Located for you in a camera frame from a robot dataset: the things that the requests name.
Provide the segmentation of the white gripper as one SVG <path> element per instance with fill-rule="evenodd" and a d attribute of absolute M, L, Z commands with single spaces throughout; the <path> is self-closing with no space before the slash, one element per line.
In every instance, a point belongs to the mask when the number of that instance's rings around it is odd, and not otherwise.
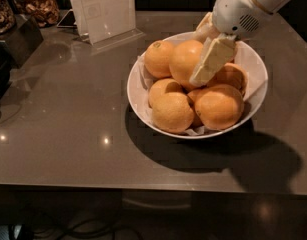
<path fill-rule="evenodd" d="M 216 0 L 213 12 L 204 16 L 193 33 L 204 46 L 189 82 L 195 87 L 206 85 L 235 57 L 236 37 L 252 38 L 272 15 L 261 0 Z"/>

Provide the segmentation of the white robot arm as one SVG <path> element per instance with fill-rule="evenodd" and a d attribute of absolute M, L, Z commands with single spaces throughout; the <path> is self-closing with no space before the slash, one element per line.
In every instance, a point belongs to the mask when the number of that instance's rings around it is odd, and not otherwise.
<path fill-rule="evenodd" d="M 216 0 L 194 32 L 203 43 L 201 57 L 189 82 L 207 84 L 236 55 L 236 42 L 250 39 L 291 0 Z"/>

